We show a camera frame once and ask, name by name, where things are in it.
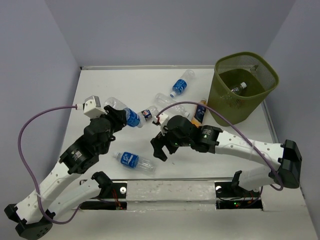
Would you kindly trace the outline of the pepsi bottle black cap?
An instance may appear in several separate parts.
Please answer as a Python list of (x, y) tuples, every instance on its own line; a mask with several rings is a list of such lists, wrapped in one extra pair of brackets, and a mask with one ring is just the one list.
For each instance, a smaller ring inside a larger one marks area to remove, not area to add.
[(139, 111), (138, 116), (144, 122), (152, 120), (159, 113), (158, 108), (155, 105), (151, 105), (148, 108)]

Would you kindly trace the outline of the orange juice bottle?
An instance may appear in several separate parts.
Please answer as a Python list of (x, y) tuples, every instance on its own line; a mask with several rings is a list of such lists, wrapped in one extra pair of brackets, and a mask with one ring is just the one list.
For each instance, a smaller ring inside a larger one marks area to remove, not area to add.
[(206, 114), (206, 108), (201, 105), (197, 105), (193, 114), (193, 117), (191, 119), (191, 123), (194, 124), (197, 127), (202, 126), (203, 120)]

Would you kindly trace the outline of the clear crushed bottle white cap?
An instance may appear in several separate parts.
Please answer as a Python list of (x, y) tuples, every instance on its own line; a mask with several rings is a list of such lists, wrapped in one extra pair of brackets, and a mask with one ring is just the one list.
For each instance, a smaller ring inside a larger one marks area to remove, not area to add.
[(231, 92), (240, 95), (247, 88), (247, 84), (245, 82), (241, 82), (231, 88)]

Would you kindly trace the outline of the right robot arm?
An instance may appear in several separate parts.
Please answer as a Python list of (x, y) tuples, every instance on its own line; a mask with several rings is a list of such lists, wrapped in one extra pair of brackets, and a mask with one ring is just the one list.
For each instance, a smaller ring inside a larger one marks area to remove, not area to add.
[(168, 158), (163, 147), (171, 155), (180, 147), (190, 147), (199, 153), (234, 156), (258, 163), (260, 166), (252, 170), (235, 172), (230, 183), (235, 196), (273, 184), (287, 189), (300, 187), (302, 156), (292, 140), (284, 143), (246, 140), (219, 127), (197, 127), (181, 115), (169, 117), (162, 113), (152, 122), (160, 127), (160, 132), (150, 141), (153, 156), (163, 162)]

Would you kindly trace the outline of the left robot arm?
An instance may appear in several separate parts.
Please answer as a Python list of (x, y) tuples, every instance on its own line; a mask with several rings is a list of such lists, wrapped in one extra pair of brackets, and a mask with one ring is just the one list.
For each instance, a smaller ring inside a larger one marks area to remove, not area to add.
[(4, 212), (16, 222), (18, 235), (26, 240), (42, 238), (64, 212), (75, 208), (90, 198), (104, 198), (116, 195), (112, 180), (102, 171), (96, 172), (74, 191), (62, 192), (90, 167), (99, 161), (99, 156), (107, 154), (114, 133), (127, 124), (126, 112), (107, 105), (103, 108), (90, 103), (77, 104), (74, 109), (82, 110), (90, 118), (90, 123), (81, 135), (60, 156), (47, 177), (38, 183), (33, 172), (30, 176), (34, 191), (19, 203), (9, 204)]

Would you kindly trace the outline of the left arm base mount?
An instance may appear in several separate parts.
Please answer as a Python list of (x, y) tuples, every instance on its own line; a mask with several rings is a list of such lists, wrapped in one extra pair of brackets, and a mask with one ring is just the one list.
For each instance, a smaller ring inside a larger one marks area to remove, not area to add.
[(127, 182), (114, 181), (108, 193), (90, 198), (81, 204), (81, 210), (124, 211), (127, 209)]

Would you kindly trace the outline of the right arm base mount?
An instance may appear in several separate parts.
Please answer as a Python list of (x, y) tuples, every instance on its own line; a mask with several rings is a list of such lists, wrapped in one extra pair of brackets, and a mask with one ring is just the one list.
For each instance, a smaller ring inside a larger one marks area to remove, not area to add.
[(218, 210), (263, 209), (259, 190), (247, 191), (240, 187), (232, 187), (230, 181), (218, 181), (214, 185)]

